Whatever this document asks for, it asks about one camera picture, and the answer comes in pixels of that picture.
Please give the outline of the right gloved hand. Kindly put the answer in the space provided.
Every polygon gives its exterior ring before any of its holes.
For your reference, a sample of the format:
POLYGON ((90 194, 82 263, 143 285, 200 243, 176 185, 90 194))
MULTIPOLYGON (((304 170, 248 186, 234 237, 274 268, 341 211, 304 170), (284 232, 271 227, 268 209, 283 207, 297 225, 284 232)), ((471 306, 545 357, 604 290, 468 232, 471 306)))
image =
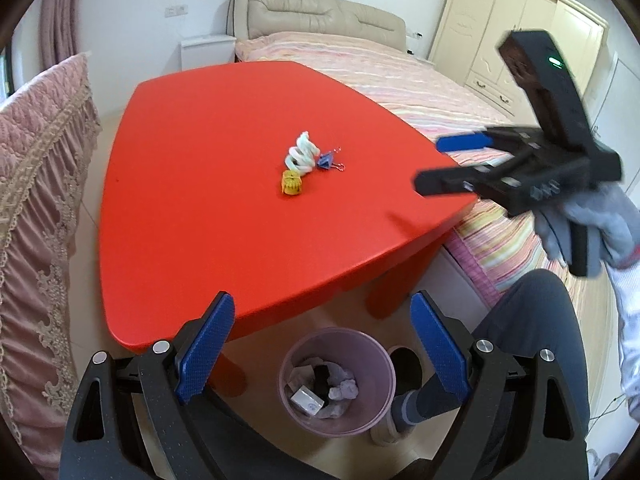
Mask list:
POLYGON ((618 184, 602 184, 534 211, 534 230, 549 260, 573 261, 570 222, 596 230, 590 248, 612 268, 628 269, 639 262, 639 209, 618 184))

